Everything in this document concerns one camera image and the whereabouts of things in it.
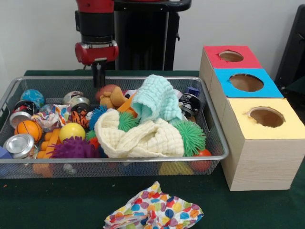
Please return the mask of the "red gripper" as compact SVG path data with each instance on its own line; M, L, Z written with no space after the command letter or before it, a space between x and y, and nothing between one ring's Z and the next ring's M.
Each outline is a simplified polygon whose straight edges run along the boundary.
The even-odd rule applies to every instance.
M84 65L92 64L93 86L95 88L104 87L106 62L116 60L119 55L119 46L116 41L105 44L85 44L79 42L75 44L75 55L78 62ZM100 70L98 70L98 64L94 62L100 62Z

